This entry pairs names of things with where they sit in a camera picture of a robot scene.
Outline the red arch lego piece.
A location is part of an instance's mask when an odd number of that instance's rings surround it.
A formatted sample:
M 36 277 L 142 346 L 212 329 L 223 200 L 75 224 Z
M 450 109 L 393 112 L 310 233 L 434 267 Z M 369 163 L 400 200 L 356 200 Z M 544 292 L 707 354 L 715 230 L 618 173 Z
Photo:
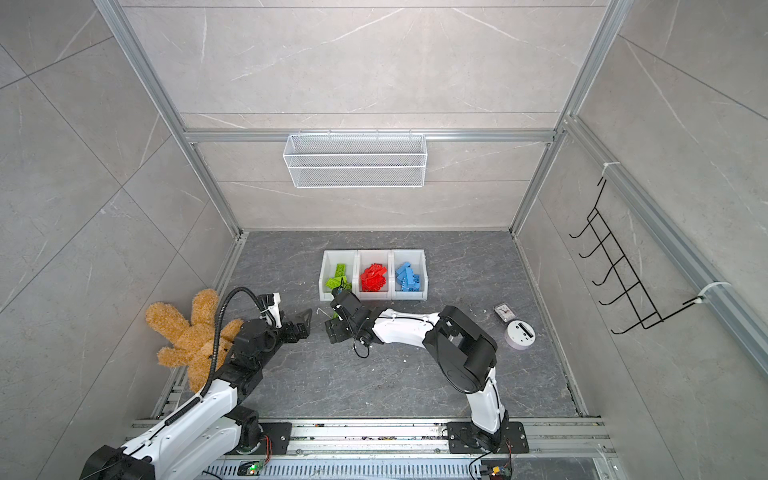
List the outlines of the red arch lego piece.
M 379 292 L 387 284 L 387 268 L 381 263 L 372 263 L 360 274 L 362 292 Z

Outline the blue lego brick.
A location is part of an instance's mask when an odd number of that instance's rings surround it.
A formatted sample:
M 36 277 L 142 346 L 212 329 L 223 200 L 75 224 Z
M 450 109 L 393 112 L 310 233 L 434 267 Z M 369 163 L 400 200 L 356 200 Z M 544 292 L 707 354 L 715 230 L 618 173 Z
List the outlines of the blue lego brick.
M 419 292 L 421 290 L 421 277 L 414 271 L 410 262 L 404 262 L 396 269 L 395 278 L 403 292 Z

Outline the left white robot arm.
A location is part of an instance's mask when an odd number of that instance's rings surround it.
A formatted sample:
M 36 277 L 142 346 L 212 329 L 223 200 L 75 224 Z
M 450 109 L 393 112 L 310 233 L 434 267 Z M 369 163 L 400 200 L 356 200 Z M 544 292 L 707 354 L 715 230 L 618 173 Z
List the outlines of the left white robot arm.
M 197 293 L 189 318 L 162 302 L 145 318 L 170 343 L 159 363 L 186 368 L 193 394 L 143 434 L 99 448 L 81 478 L 193 479 L 228 452 L 269 449 L 258 412 L 245 402 L 279 349 L 308 338 L 311 310 L 287 319 L 279 294 L 236 287 L 224 298 L 213 289 Z

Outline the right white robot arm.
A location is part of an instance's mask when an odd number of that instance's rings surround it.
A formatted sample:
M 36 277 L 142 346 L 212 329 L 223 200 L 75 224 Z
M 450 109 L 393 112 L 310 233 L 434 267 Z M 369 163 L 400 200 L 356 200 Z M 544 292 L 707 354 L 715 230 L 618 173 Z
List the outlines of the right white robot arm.
M 471 423 L 459 437 L 470 448 L 495 452 L 504 442 L 509 415 L 496 381 L 498 345 L 455 306 L 412 314 L 363 303 L 353 292 L 332 290 L 336 316 L 325 322 L 331 343 L 354 346 L 404 344 L 425 349 L 448 383 L 467 397 Z

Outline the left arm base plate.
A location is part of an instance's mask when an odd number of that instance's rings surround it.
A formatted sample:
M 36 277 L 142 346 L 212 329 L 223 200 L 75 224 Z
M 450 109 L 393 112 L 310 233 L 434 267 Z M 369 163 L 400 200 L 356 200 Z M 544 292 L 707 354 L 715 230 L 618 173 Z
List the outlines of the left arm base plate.
M 241 428 L 240 442 L 234 451 L 240 455 L 285 455 L 292 427 L 291 422 L 252 422 Z

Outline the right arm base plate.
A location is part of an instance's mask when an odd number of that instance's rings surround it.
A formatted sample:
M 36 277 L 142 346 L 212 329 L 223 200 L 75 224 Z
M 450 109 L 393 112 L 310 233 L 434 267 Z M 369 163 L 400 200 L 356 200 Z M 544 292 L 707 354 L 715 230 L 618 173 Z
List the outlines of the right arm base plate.
M 527 435 L 520 422 L 503 422 L 495 433 L 488 433 L 470 421 L 449 422 L 445 437 L 452 454 L 530 452 Z

